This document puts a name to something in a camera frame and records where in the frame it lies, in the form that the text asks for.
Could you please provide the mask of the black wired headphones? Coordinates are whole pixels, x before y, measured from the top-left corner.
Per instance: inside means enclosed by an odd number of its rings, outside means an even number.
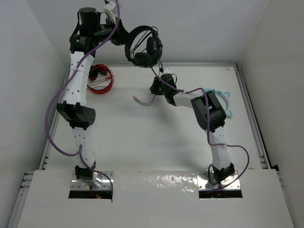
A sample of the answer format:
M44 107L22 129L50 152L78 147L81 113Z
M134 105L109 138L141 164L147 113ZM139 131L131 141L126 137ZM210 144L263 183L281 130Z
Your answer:
M159 63L162 49L157 27L138 26L130 32L124 53L134 66L152 68Z

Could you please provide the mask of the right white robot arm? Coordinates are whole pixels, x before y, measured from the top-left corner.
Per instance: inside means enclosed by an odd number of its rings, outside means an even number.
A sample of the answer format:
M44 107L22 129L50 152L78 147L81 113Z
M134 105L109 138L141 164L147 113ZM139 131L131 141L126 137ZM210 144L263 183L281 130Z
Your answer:
M224 125L226 112L213 91L203 94L183 93L177 90L172 74L166 73L153 80L150 92L162 95L167 103L176 107L187 107L194 111L196 120L207 135L212 153L213 177L220 184L235 173L234 164L228 154Z

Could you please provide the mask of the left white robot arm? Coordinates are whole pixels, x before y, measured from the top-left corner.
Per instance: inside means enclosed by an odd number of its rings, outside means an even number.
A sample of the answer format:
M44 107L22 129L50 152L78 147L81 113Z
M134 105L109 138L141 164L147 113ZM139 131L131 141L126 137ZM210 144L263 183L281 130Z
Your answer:
M96 47L107 41L121 45L117 5L109 2L104 6L107 15L105 24L100 23L101 13L95 8L81 8L78 22L70 42L69 83L63 101L57 104L57 111L69 123L75 139L78 162L75 175L78 180L93 180L95 168L94 153L91 149L91 126L95 121L95 109L87 107L86 89L89 73L95 57Z

